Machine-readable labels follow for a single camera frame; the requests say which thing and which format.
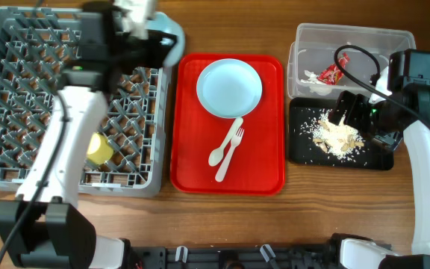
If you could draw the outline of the light blue plastic bowl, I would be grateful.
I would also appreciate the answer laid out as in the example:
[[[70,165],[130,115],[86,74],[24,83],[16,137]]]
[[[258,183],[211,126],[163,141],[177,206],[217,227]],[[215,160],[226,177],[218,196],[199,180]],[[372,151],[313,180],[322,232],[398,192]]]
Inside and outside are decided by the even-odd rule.
[[[148,21],[149,38],[156,41],[156,58],[162,67],[173,67],[182,58],[185,50],[185,33],[182,27],[160,11]]]

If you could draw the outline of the rice and food scraps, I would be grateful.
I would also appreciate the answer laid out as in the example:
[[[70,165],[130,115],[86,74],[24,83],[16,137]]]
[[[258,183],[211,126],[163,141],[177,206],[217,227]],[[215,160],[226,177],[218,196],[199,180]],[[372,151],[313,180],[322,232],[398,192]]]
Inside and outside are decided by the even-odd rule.
[[[310,152],[315,149],[321,151],[322,160],[355,164],[358,162],[356,158],[370,151],[357,130],[344,123],[336,125],[328,121],[331,109],[306,108],[302,112],[308,112],[308,118],[299,127],[299,136],[308,139]]]

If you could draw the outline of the white paper napkin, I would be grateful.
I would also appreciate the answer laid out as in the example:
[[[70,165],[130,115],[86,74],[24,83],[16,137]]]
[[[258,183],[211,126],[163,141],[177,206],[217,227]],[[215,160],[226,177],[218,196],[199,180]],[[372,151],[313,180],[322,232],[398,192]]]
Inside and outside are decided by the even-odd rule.
[[[314,72],[305,70],[304,71],[306,79],[301,79],[300,81],[305,84],[309,84],[310,92],[316,93],[321,96],[327,96],[332,92],[332,89],[326,87],[326,83],[318,79],[318,75]]]

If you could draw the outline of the yellow plastic cup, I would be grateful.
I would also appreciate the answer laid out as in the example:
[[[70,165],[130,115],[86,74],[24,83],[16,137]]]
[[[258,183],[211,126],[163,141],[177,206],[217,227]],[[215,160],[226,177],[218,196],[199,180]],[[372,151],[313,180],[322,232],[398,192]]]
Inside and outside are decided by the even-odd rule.
[[[99,133],[93,133],[87,149],[87,159],[94,164],[101,165],[110,160],[114,150],[108,143],[108,139]]]

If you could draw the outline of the red snack wrapper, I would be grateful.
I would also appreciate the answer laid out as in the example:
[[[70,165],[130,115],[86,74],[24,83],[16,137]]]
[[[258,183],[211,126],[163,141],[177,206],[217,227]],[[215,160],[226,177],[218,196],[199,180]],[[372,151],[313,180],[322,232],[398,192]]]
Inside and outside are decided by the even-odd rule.
[[[345,68],[349,61],[350,58],[345,52],[338,58],[338,62],[342,68]],[[339,80],[342,79],[342,77],[343,73],[340,71],[337,65],[332,64],[317,76],[317,80],[323,84],[336,85]]]

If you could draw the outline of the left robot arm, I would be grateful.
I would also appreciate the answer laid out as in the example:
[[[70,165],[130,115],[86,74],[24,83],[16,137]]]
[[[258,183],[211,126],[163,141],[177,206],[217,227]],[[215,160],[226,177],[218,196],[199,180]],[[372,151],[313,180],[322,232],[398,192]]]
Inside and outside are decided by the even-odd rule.
[[[78,210],[78,181],[91,137],[108,112],[122,75],[171,67],[183,41],[154,1],[88,1],[81,7],[80,55],[60,70],[49,127],[13,200],[0,201],[0,265],[19,268],[141,268],[126,239],[107,238]]]

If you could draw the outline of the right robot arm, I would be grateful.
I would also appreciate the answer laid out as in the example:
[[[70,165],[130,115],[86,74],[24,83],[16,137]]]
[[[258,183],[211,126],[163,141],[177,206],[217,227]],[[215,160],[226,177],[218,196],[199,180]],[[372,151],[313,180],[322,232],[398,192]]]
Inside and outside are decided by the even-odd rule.
[[[343,91],[328,119],[357,129],[365,139],[386,149],[392,136],[402,134],[411,162],[415,224],[411,254],[401,256],[374,241],[342,238],[336,260],[343,268],[430,268],[430,52],[406,49],[390,56],[387,92],[375,88],[381,74],[366,84],[341,65],[334,64],[347,78],[379,96],[372,103],[367,97]]]

